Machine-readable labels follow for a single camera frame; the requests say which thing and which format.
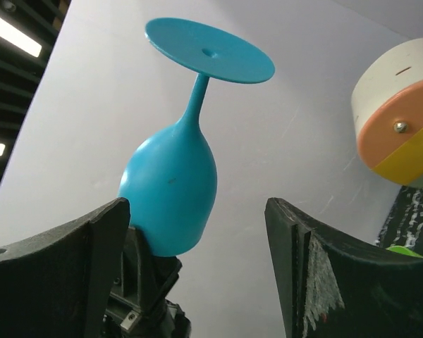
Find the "blue wine glass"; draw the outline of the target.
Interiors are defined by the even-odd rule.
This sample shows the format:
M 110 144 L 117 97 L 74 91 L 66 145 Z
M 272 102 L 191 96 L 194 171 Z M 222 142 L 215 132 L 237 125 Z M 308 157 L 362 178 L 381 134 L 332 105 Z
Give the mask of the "blue wine glass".
M 210 79 L 258 84 L 274 76 L 275 66 L 244 39 L 192 20 L 155 18 L 145 35 L 155 49 L 197 75 L 182 116 L 139 145 L 118 188 L 129 201 L 130 224 L 142 230 L 153 255 L 171 257 L 200 241 L 216 198 L 216 164 L 200 129 Z

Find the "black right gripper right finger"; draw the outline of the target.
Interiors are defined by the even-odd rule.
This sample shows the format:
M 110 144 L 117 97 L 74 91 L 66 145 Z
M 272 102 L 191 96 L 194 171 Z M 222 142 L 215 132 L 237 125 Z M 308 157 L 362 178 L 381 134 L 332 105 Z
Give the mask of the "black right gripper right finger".
M 264 214 L 287 337 L 423 337 L 423 258 L 356 239 L 280 198 Z

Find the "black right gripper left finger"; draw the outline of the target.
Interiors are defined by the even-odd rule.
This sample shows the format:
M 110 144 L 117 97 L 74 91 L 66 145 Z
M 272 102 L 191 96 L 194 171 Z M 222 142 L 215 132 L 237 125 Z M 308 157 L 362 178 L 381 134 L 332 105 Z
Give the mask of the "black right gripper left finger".
M 118 198 L 0 247 L 0 337 L 98 337 L 129 220 Z

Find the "green wine glass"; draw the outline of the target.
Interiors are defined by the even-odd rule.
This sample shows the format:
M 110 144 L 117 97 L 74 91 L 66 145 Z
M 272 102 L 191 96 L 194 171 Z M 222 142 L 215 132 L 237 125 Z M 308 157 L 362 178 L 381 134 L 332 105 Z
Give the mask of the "green wine glass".
M 412 256 L 412 257 L 416 257 L 416 258 L 423 258 L 422 255 L 412 251 L 411 249 L 405 247 L 405 246 L 390 246 L 387 248 L 388 251 L 397 253 L 397 254 L 402 254 L 405 256 Z

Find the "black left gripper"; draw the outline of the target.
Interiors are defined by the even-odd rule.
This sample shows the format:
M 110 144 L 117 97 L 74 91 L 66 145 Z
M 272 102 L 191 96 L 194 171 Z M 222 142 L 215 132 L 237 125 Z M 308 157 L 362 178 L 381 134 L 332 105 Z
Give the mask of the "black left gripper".
M 153 256 L 143 232 L 129 227 L 102 321 L 102 336 L 188 338 L 190 320 L 178 304 L 166 298 L 181 268 L 175 256 Z

